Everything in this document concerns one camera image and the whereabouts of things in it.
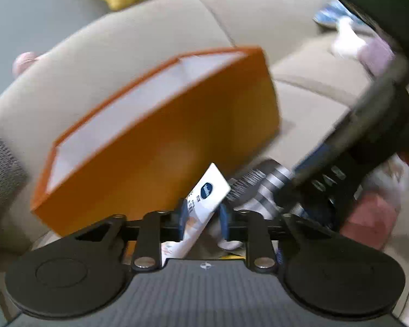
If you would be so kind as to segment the white cream tube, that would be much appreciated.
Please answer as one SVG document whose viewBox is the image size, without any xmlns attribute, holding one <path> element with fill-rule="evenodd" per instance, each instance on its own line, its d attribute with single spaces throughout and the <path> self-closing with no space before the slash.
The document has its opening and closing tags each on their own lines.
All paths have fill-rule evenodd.
<svg viewBox="0 0 409 327">
<path fill-rule="evenodd" d="M 162 264 L 167 259 L 182 259 L 188 254 L 229 191 L 223 174 L 211 163 L 182 204 L 182 210 L 188 210 L 181 225 L 182 239 L 161 243 Z"/>
</svg>

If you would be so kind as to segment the silver striped bottle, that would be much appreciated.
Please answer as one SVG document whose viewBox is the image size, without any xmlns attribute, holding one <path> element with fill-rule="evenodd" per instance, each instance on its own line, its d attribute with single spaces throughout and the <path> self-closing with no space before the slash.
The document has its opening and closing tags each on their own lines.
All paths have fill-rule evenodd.
<svg viewBox="0 0 409 327">
<path fill-rule="evenodd" d="M 234 211 L 253 211 L 271 220 L 282 210 L 275 204 L 274 193 L 280 191 L 293 177 L 288 168 L 274 159 L 264 159 L 234 179 L 226 206 Z"/>
</svg>

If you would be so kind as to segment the purple fluffy blanket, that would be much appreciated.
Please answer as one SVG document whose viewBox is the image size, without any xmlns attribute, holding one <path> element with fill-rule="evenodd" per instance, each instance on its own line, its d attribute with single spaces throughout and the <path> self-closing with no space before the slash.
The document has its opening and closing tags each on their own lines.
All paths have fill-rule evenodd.
<svg viewBox="0 0 409 327">
<path fill-rule="evenodd" d="M 379 36 L 367 42 L 357 54 L 358 60 L 367 72 L 375 77 L 382 74 L 394 56 L 391 47 Z"/>
</svg>

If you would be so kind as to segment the orange cardboard box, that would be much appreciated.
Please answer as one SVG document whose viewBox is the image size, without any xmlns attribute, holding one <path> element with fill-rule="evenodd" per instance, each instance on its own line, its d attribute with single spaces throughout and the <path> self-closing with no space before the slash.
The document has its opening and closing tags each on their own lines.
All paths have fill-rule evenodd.
<svg viewBox="0 0 409 327">
<path fill-rule="evenodd" d="M 260 47 L 178 55 L 55 140 L 31 210 L 61 236 L 115 214 L 172 210 L 210 165 L 234 174 L 279 128 Z"/>
</svg>

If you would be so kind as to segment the white plush leg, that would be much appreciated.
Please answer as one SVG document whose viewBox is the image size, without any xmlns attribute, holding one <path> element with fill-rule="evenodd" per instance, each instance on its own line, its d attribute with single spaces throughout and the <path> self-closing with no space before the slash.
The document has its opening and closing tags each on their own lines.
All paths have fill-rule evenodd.
<svg viewBox="0 0 409 327">
<path fill-rule="evenodd" d="M 331 52 L 335 56 L 357 58 L 359 52 L 366 46 L 366 42 L 352 30 L 350 17 L 342 17 L 337 23 L 337 37 L 331 45 Z"/>
</svg>

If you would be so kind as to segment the pink soft item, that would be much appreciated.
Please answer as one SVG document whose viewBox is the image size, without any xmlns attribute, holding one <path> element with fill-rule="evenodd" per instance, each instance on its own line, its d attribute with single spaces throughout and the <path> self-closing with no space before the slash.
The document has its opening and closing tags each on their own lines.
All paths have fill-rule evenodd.
<svg viewBox="0 0 409 327">
<path fill-rule="evenodd" d="M 368 247 L 382 250 L 397 221 L 398 212 L 378 193 L 368 193 L 357 202 L 340 234 Z"/>
</svg>

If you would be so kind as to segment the blue patterned cushion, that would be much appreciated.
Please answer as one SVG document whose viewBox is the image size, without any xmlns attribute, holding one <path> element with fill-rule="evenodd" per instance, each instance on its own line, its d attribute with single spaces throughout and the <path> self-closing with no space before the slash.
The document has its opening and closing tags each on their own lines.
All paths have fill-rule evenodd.
<svg viewBox="0 0 409 327">
<path fill-rule="evenodd" d="M 336 28 L 342 18 L 349 18 L 352 26 L 364 25 L 356 15 L 351 13 L 338 0 L 329 2 L 323 9 L 319 10 L 319 12 L 314 15 L 313 21 L 326 28 Z"/>
</svg>

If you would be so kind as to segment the beige sofa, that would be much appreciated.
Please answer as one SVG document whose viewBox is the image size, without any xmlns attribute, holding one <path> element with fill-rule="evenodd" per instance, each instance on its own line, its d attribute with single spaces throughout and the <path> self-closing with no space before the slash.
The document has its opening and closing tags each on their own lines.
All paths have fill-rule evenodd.
<svg viewBox="0 0 409 327">
<path fill-rule="evenodd" d="M 332 32 L 314 14 L 329 0 L 147 0 L 107 13 L 91 0 L 83 29 L 56 29 L 71 14 L 56 9 L 24 38 L 0 13 L 5 60 L 24 49 L 47 59 L 0 83 L 0 137 L 36 180 L 52 142 L 118 89 L 169 58 L 214 47 L 258 45 L 267 55 L 283 123 L 265 154 L 296 164 L 370 83 L 356 60 L 332 54 Z"/>
</svg>

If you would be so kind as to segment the houndstooth pillow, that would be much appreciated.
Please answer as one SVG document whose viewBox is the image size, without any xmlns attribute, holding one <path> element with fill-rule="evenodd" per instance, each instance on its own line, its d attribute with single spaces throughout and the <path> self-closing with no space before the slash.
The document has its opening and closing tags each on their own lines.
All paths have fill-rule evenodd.
<svg viewBox="0 0 409 327">
<path fill-rule="evenodd" d="M 0 138 L 0 245 L 5 244 L 6 235 L 20 231 L 12 221 L 11 210 L 27 181 L 24 167 Z"/>
</svg>

